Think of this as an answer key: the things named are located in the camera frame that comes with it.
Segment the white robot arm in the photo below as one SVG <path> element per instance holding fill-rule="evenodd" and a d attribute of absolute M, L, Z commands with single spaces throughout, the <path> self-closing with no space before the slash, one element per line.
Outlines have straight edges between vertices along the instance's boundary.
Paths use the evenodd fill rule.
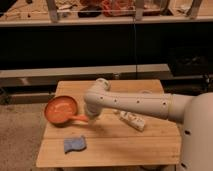
<path fill-rule="evenodd" d="M 99 78 L 84 94 L 85 112 L 96 118 L 112 108 L 180 123 L 180 171 L 213 171 L 213 92 L 197 96 L 112 92 Z"/>

